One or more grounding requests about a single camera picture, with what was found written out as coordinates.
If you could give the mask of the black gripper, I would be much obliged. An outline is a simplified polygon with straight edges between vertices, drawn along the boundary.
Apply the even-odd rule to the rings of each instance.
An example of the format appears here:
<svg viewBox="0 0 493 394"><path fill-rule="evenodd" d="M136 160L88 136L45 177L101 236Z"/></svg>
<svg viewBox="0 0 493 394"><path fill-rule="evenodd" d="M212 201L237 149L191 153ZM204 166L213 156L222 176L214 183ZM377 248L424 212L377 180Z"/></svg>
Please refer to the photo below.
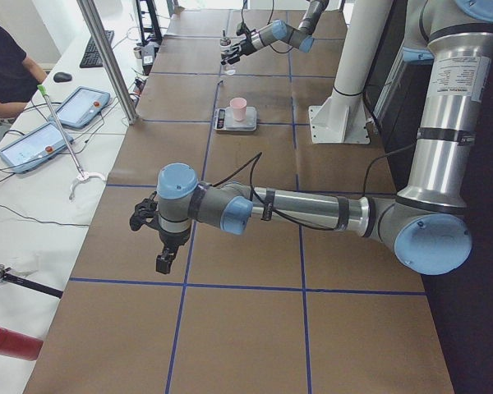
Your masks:
<svg viewBox="0 0 493 394"><path fill-rule="evenodd" d="M164 218L159 211L159 201L153 192L135 205L130 216L129 225L132 231L139 231L143 226L156 230L163 244L161 253L157 255L155 271L170 273L173 257L177 256L180 246L185 245L190 238L190 221L173 222Z"/></svg>
<svg viewBox="0 0 493 394"><path fill-rule="evenodd" d="M254 33L247 27L245 22L240 22L237 25L236 36L240 36L241 34L245 35L243 40L232 46L221 48L221 54L228 55L228 57L221 60L223 66L235 64L239 61L241 56L248 56L256 51L256 48L253 45Z"/></svg>

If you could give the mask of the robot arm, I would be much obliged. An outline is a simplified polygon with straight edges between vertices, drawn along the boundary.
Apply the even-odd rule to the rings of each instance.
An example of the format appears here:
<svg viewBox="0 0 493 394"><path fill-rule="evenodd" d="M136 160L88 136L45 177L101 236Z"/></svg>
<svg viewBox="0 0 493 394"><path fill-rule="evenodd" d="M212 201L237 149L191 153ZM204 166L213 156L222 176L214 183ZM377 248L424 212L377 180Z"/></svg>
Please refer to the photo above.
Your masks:
<svg viewBox="0 0 493 394"><path fill-rule="evenodd" d="M242 22L237 35L221 39L223 65L238 62L282 41L309 51L327 1L311 1L297 29L274 21L258 31ZM393 1L356 1L331 95L308 109L311 141L316 144L365 143L364 86ZM184 163L158 174L156 191L135 206L130 227L158 231L164 244L156 271L168 274L178 248L188 242L193 222L241 235L249 218L287 220L318 231L354 231L386 245L399 262L421 274L440 275L461 266L472 250L460 196L467 160L493 59L493 1L408 1L403 60L430 63L422 119L417 131L407 186L394 198L330 197L254 187L224 178L198 180Z"/></svg>
<svg viewBox="0 0 493 394"><path fill-rule="evenodd" d="M249 29L243 18L241 10L241 22L237 24L236 36L244 35L244 39L235 44L226 44L224 35L220 41L221 64L232 65L239 62L241 56L249 56L263 48L280 41L287 44L290 48L297 48L304 53L308 53L314 43L313 34L320 19L321 14L326 10L329 1L309 1L307 8L299 26L292 27L281 20L269 21L267 25L259 30Z"/></svg>

